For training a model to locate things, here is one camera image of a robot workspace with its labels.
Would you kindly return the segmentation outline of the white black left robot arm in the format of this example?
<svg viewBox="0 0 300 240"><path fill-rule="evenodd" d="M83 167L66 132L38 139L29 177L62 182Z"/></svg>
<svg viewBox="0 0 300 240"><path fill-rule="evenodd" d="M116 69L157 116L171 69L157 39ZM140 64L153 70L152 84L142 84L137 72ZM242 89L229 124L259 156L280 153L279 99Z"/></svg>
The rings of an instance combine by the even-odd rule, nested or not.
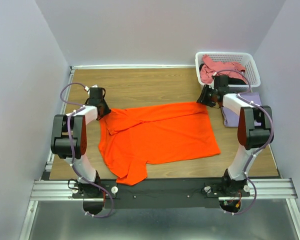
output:
<svg viewBox="0 0 300 240"><path fill-rule="evenodd" d="M87 125L99 121L111 113L105 96L106 89L93 85L84 86L88 94L85 103L74 103L77 109L67 114L57 114L53 118L50 149L54 155L64 159L84 184L83 191L91 198L100 192L104 196L108 191L101 185L98 171L92 167L87 157Z"/></svg>

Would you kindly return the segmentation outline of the orange t-shirt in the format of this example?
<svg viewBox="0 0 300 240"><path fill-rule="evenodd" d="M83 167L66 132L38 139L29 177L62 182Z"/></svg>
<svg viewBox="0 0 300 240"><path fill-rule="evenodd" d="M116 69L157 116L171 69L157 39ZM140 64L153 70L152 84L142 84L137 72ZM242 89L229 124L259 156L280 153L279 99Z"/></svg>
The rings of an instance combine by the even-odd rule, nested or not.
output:
<svg viewBox="0 0 300 240"><path fill-rule="evenodd" d="M117 109L99 121L99 152L117 183L147 178L147 165L213 157L221 153L208 110L196 102Z"/></svg>

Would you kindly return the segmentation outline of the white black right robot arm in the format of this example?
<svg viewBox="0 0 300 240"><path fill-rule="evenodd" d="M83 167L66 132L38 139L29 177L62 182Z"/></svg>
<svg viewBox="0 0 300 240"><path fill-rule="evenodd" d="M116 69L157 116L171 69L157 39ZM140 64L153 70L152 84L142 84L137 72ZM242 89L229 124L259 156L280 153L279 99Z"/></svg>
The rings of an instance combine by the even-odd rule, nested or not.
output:
<svg viewBox="0 0 300 240"><path fill-rule="evenodd" d="M244 189L249 170L258 154L274 139L272 109L247 100L241 93L229 87L229 76L212 76L213 86L205 85L197 100L198 104L214 107L218 104L234 112L238 117L238 150L232 164L221 180L204 187L212 197L232 196Z"/></svg>

